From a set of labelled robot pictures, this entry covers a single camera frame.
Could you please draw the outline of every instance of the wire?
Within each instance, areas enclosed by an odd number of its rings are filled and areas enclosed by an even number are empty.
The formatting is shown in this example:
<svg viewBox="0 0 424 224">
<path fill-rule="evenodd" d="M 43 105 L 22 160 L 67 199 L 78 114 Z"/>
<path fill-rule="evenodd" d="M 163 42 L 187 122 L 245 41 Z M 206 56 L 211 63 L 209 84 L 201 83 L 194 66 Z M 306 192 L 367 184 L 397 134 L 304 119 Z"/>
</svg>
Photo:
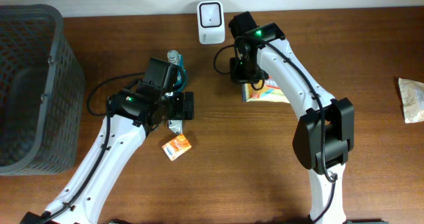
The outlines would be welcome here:
<svg viewBox="0 0 424 224">
<path fill-rule="evenodd" d="M 91 110 L 91 108 L 90 108 L 90 101 L 91 101 L 91 98 L 93 97 L 93 95 L 94 95 L 94 93 L 101 87 L 101 86 L 103 86 L 103 85 L 105 85 L 106 83 L 109 83 L 109 82 L 111 82 L 111 81 L 115 81 L 115 80 L 118 80 L 118 79 L 122 79 L 122 78 L 129 78 L 129 77 L 132 77 L 132 76 L 142 76 L 142 75 L 144 75 L 144 72 L 138 72 L 138 73 L 134 73 L 134 74 L 127 74 L 127 75 L 122 75 L 122 76 L 117 76 L 117 77 L 114 77 L 114 78 L 109 78 L 108 80 L 105 80 L 105 81 L 103 81 L 103 82 L 101 82 L 100 84 L 98 84 L 91 92 L 90 92 L 90 94 L 88 95 L 88 98 L 87 98 L 87 110 L 88 110 L 88 112 L 90 113 L 90 114 L 92 114 L 92 115 L 94 115 L 94 116 L 97 116 L 97 117 L 100 117 L 100 116 L 105 116 L 106 115 L 106 113 L 94 113 L 92 110 Z"/>
<path fill-rule="evenodd" d="M 109 136 L 111 133 L 111 117 L 109 113 L 109 99 L 106 102 L 106 135 L 105 135 L 105 142 L 101 145 L 101 151 L 99 156 L 97 157 L 97 160 L 95 161 L 93 167 L 90 170 L 90 173 L 87 175 L 87 177 L 84 180 L 84 183 L 79 187 L 78 191 L 75 193 L 75 195 L 72 197 L 72 199 L 68 203 L 64 203 L 64 206 L 57 211 L 56 213 L 53 213 L 52 215 L 48 216 L 47 218 L 43 219 L 42 221 L 38 222 L 38 224 L 44 224 L 47 223 L 63 212 L 65 212 L 68 208 L 72 208 L 72 204 L 79 198 L 79 196 L 82 194 L 84 189 L 87 187 L 88 183 L 90 182 L 90 179 L 93 177 L 94 172 L 96 171 L 97 167 L 99 166 L 101 159 L 105 155 L 105 152 L 107 150 L 107 144 L 109 143 Z"/>
<path fill-rule="evenodd" d="M 213 58 L 213 69 L 215 69 L 215 71 L 217 71 L 217 73 L 219 73 L 219 74 L 221 74 L 221 75 L 225 75 L 225 74 L 230 74 L 231 72 L 221 72 L 221 71 L 219 71 L 218 70 L 218 68 L 217 68 L 217 58 L 218 58 L 218 55 L 222 52 L 222 51 L 224 51 L 225 49 L 227 49 L 227 48 L 232 48 L 232 47 L 235 47 L 234 46 L 234 44 L 232 44 L 232 45 L 227 45 L 227 46 L 224 46 L 224 47 L 222 47 L 217 53 L 216 53 L 216 55 L 215 55 L 215 57 Z"/>
<path fill-rule="evenodd" d="M 329 198 L 329 202 L 327 206 L 325 207 L 324 211 L 321 214 L 319 214 L 319 216 L 315 218 L 315 220 L 312 221 L 312 223 L 318 222 L 324 216 L 324 214 L 326 214 L 326 212 L 330 209 L 331 203 L 333 202 L 335 190 L 336 190 L 336 183 L 334 182 L 331 184 L 331 193 L 330 193 L 330 198 Z"/>
<path fill-rule="evenodd" d="M 264 88 L 264 85 L 265 85 L 265 75 L 264 75 L 264 70 L 262 70 L 261 71 L 261 74 L 262 74 L 262 85 L 260 86 L 260 88 L 258 89 L 258 88 L 256 88 L 255 86 L 254 86 L 254 84 L 253 83 L 251 83 L 250 84 L 250 86 L 252 87 L 252 89 L 253 90 L 255 90 L 255 91 L 260 91 L 262 88 Z"/>
<path fill-rule="evenodd" d="M 321 164 L 323 167 L 323 172 L 324 175 L 326 177 L 326 179 L 334 184 L 337 180 L 337 176 L 335 176 L 334 178 L 330 177 L 330 175 L 328 174 L 327 171 L 327 167 L 325 166 L 325 114 L 324 114 L 324 108 L 323 108 L 323 104 L 321 103 L 321 100 L 319 99 L 319 95 L 317 94 L 317 92 L 315 91 L 315 89 L 313 88 L 311 82 L 307 79 L 307 77 L 305 76 L 305 74 L 286 56 L 284 55 L 280 50 L 278 50 L 278 48 L 276 48 L 274 45 L 270 44 L 269 42 L 259 39 L 259 38 L 254 38 L 254 37 L 249 37 L 249 36 L 238 36 L 235 38 L 234 40 L 234 44 L 237 44 L 238 40 L 251 40 L 254 42 L 259 42 L 263 45 L 269 46 L 272 50 L 274 50 L 278 55 L 280 55 L 288 64 L 290 64 L 298 73 L 299 75 L 303 78 L 303 80 L 305 81 L 305 83 L 307 84 L 307 86 L 310 88 L 311 93 L 313 94 L 315 100 L 318 103 L 319 106 L 319 112 L 320 112 L 320 116 L 321 116 Z"/>
<path fill-rule="evenodd" d="M 130 82 L 124 89 L 131 89 L 133 88 L 138 82 L 142 81 L 141 79 L 137 78 Z"/>
</svg>

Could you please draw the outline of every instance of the wooden table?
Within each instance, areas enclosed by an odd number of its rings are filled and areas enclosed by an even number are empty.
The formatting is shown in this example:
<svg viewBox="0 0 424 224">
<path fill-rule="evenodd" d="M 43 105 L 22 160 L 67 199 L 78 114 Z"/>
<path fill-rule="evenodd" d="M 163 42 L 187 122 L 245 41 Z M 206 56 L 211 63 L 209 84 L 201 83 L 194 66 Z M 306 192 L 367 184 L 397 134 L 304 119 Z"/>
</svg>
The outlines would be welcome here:
<svg viewBox="0 0 424 224">
<path fill-rule="evenodd" d="M 228 23 L 234 13 L 225 15 Z M 355 148 L 343 181 L 348 219 L 424 223 L 424 123 L 405 124 L 398 78 L 424 82 L 424 8 L 252 13 L 275 22 L 312 76 L 354 104 Z M 132 223 L 254 223 L 306 217 L 307 171 L 293 153 L 297 119 L 285 103 L 243 103 L 241 88 L 212 68 L 218 49 L 200 45 L 196 15 L 65 19 L 65 34 L 85 72 L 86 95 L 99 82 L 145 71 L 151 56 L 184 55 L 195 119 L 184 132 L 193 148 L 170 162 L 161 146 L 174 135 L 149 135 L 113 187 L 99 218 Z M 218 59 L 228 69 L 231 51 Z M 103 110 L 112 83 L 94 98 Z M 42 213 L 72 177 L 101 126 L 83 109 L 75 168 L 57 176 L 0 177 L 2 223 Z"/>
</svg>

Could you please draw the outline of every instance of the yellow package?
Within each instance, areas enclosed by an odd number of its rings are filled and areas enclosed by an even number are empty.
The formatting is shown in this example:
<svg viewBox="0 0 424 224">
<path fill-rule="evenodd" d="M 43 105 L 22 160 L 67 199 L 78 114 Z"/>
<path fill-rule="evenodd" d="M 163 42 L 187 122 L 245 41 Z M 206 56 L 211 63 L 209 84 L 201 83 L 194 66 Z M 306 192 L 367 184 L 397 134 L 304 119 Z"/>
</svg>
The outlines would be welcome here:
<svg viewBox="0 0 424 224">
<path fill-rule="evenodd" d="M 255 85 L 259 88 L 262 85 L 262 81 Z M 277 83 L 270 76 L 269 79 L 265 80 L 264 87 L 259 91 L 252 89 L 250 84 L 243 85 L 243 102 L 250 101 L 273 101 L 273 102 L 285 102 L 289 103 L 287 97 L 283 94 Z"/>
<path fill-rule="evenodd" d="M 183 134 L 173 138 L 170 142 L 167 142 L 162 146 L 166 155 L 171 161 L 174 161 L 181 154 L 191 149 L 191 145 Z"/>
</svg>

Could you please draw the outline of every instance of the orange snack package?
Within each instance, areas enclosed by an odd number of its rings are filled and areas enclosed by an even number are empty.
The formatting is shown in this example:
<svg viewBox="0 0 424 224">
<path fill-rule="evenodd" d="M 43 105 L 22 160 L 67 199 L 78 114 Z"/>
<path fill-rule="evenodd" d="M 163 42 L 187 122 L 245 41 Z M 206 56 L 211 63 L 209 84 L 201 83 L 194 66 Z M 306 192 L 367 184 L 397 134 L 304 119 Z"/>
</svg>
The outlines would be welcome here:
<svg viewBox="0 0 424 224">
<path fill-rule="evenodd" d="M 166 155 L 171 161 L 174 161 L 181 154 L 191 149 L 191 145 L 183 134 L 173 138 L 170 142 L 162 145 Z"/>
</svg>

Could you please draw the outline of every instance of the wall outlet device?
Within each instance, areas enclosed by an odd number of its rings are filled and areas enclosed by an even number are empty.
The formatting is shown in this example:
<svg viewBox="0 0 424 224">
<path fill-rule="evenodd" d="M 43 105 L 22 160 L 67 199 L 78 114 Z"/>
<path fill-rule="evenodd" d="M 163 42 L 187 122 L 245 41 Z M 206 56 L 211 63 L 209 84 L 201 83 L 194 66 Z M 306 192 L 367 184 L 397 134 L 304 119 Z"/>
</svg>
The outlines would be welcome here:
<svg viewBox="0 0 424 224">
<path fill-rule="evenodd" d="M 225 40 L 223 4 L 203 1 L 197 5 L 197 25 L 201 44 L 218 44 Z"/>
</svg>

